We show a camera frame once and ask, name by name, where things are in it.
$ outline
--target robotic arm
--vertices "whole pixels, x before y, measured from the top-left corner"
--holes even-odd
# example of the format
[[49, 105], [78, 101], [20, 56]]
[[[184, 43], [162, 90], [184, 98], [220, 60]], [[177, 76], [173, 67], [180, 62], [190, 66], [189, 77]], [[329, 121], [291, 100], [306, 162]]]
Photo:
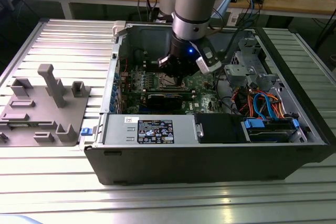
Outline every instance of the robotic arm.
[[[206, 38], [216, 0], [176, 0], [170, 51], [159, 59], [159, 67], [180, 85], [199, 70], [206, 74], [221, 67], [220, 57]], [[230, 0], [221, 1], [224, 12]]]

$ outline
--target circuit board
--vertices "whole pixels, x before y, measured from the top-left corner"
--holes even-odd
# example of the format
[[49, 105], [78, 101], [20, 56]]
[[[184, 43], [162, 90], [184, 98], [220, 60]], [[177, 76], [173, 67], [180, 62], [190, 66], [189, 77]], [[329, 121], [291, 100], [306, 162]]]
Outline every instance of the circuit board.
[[[196, 73], [186, 77], [182, 85], [176, 86], [174, 79], [164, 73], [146, 72], [135, 66], [122, 74], [121, 80], [124, 114], [223, 113], [212, 74]], [[169, 111], [149, 109], [148, 99], [151, 95], [179, 97], [183, 100], [182, 105]]]

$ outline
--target gray 3d-printed part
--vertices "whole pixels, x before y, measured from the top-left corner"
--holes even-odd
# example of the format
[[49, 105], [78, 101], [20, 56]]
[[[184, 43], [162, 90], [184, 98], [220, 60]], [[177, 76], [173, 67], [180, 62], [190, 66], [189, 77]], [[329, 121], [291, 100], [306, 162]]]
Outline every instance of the gray 3d-printed part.
[[86, 96], [86, 89], [84, 82], [82, 81], [74, 81], [71, 86], [72, 93], [74, 94], [73, 97], [85, 97]]
[[12, 108], [29, 108], [34, 107], [35, 102], [33, 100], [13, 100], [10, 102], [9, 106]]
[[27, 99], [29, 97], [26, 89], [33, 88], [30, 84], [29, 80], [26, 78], [16, 78], [13, 84], [11, 85], [11, 89], [18, 99]]
[[56, 135], [62, 142], [70, 142], [77, 136], [71, 124], [68, 125], [66, 131], [64, 130], [63, 126], [59, 124], [56, 129]]
[[65, 106], [65, 100], [63, 99], [62, 91], [55, 80], [53, 70], [54, 67], [51, 64], [41, 64], [37, 73], [46, 81], [49, 93], [54, 99], [56, 106], [58, 108], [63, 108]]
[[[9, 104], [11, 101], [17, 100], [17, 97], [13, 94], [12, 98], [0, 114], [0, 119], [6, 113], [27, 113], [29, 115], [29, 121], [0, 121], [0, 132], [4, 132], [10, 139], [7, 143], [0, 142], [0, 147], [76, 145], [91, 88], [86, 86], [87, 95], [83, 98], [75, 98], [71, 86], [64, 86], [64, 88], [64, 100], [67, 104], [64, 108], [57, 108], [53, 98], [48, 95], [45, 86], [33, 86], [32, 89], [26, 90], [29, 98], [35, 102], [34, 107], [12, 108]], [[55, 121], [57, 125], [62, 124], [64, 127], [67, 127], [71, 123], [76, 133], [76, 137], [74, 137], [71, 142], [62, 142], [55, 133], [56, 127], [54, 129], [49, 128], [49, 126], [54, 127], [52, 126], [54, 124], [53, 121]], [[50, 124], [49, 126], [46, 126], [48, 129], [42, 129], [42, 127], [40, 127], [40, 124], [45, 123]], [[50, 131], [55, 141], [36, 142], [33, 137], [35, 132], [38, 131]]]
[[57, 123], [55, 121], [49, 123], [39, 123], [38, 126], [41, 130], [55, 130], [57, 128]]
[[3, 120], [13, 120], [13, 121], [27, 121], [29, 119], [29, 115], [25, 113], [5, 113], [2, 116]]
[[33, 138], [38, 143], [53, 142], [55, 140], [50, 132], [35, 132], [35, 136], [33, 136]]
[[0, 131], [8, 130], [11, 131], [12, 128], [8, 125], [8, 123], [0, 123]]
[[6, 143], [7, 140], [8, 137], [3, 132], [0, 132], [0, 142]]
[[[56, 78], [55, 80], [57, 82], [57, 86], [58, 86], [59, 90], [61, 91], [62, 95], [64, 95], [65, 94], [65, 88], [63, 86], [63, 83], [62, 83], [61, 79]], [[52, 95], [51, 95], [48, 87], [46, 87], [46, 90], [47, 90], [48, 95], [51, 97]]]

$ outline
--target motherboard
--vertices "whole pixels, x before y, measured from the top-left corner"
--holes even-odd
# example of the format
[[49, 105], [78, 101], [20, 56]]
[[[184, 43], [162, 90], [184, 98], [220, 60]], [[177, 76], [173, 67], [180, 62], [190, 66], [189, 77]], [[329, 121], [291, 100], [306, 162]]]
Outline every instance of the motherboard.
[[180, 86], [161, 72], [134, 66], [121, 73], [123, 114], [222, 113], [212, 74], [186, 77]]

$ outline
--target power supply label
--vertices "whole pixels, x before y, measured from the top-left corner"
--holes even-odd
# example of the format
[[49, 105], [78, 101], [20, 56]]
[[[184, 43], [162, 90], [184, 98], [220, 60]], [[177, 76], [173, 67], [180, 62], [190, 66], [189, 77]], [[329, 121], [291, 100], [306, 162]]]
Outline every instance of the power supply label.
[[139, 120], [139, 144], [173, 144], [174, 130], [172, 120]]

